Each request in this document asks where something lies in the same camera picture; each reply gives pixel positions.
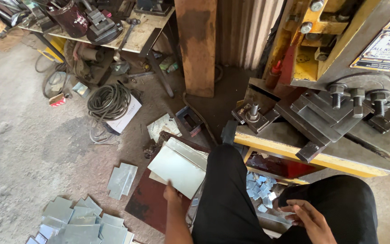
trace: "hand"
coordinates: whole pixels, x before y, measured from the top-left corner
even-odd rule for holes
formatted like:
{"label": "hand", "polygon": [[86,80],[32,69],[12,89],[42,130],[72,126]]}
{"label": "hand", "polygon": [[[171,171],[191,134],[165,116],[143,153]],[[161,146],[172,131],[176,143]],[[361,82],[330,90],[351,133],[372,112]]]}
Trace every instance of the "hand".
{"label": "hand", "polygon": [[282,207],[284,212],[293,212],[285,216],[292,220],[292,225],[305,227],[313,244],[336,244],[332,231],[325,217],[305,200],[287,200],[289,206]]}
{"label": "hand", "polygon": [[165,191],[163,192],[163,197],[169,202],[178,201],[181,203],[181,194],[179,194],[177,190],[172,186],[171,181],[168,181]]}

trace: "coiled cable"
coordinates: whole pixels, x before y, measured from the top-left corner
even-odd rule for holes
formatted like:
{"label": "coiled cable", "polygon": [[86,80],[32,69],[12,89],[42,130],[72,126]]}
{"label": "coiled cable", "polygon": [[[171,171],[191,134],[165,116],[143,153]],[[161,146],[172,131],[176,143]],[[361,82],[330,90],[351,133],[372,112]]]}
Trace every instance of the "coiled cable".
{"label": "coiled cable", "polygon": [[106,140],[96,141],[91,134],[102,121],[121,119],[129,108],[131,101],[130,90],[118,83],[100,87],[91,95],[87,102],[88,114],[97,122],[90,128],[90,139],[96,144],[103,144]]}

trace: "corrugated metal sheet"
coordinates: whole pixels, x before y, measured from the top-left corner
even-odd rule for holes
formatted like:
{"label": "corrugated metal sheet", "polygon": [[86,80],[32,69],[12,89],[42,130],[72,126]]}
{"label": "corrugated metal sheet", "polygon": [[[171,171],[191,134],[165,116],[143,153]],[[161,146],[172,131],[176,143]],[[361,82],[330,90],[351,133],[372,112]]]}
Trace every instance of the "corrugated metal sheet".
{"label": "corrugated metal sheet", "polygon": [[218,0],[216,63],[256,69],[283,0]]}

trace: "dusty floor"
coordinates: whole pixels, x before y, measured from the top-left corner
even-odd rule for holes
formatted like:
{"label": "dusty floor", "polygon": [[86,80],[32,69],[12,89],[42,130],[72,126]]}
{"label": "dusty floor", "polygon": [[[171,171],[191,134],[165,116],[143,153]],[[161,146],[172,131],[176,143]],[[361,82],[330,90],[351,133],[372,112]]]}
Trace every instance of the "dusty floor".
{"label": "dusty floor", "polygon": [[[0,52],[0,243],[24,243],[34,235],[43,208],[57,195],[74,201],[90,195],[106,213],[124,218],[135,240],[162,243],[164,235],[123,211],[129,197],[123,196],[120,201],[108,197],[106,185],[113,167],[120,162],[139,167],[133,185],[138,183],[148,163],[142,152],[149,140],[146,124],[184,106],[180,99],[184,80],[178,72],[171,74],[175,99],[167,96],[154,75],[130,84],[144,91],[143,107],[124,134],[111,141],[112,146],[89,147],[87,100],[74,94],[67,104],[49,107],[41,92],[45,75],[34,70],[38,56],[24,45]],[[244,97],[250,75],[226,68],[213,99],[188,97],[195,107],[209,108],[202,113],[217,137],[231,118],[235,102]],[[203,140],[203,135],[195,140]],[[338,173],[323,170],[305,180],[313,182]],[[390,243],[390,176],[365,181],[376,197],[380,243]]]}

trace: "wooden beam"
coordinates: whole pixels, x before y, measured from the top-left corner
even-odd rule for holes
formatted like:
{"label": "wooden beam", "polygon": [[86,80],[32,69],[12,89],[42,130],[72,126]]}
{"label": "wooden beam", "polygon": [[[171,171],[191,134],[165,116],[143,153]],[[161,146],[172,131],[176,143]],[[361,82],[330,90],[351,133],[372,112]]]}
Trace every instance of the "wooden beam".
{"label": "wooden beam", "polygon": [[217,0],[175,0],[188,94],[214,96]]}

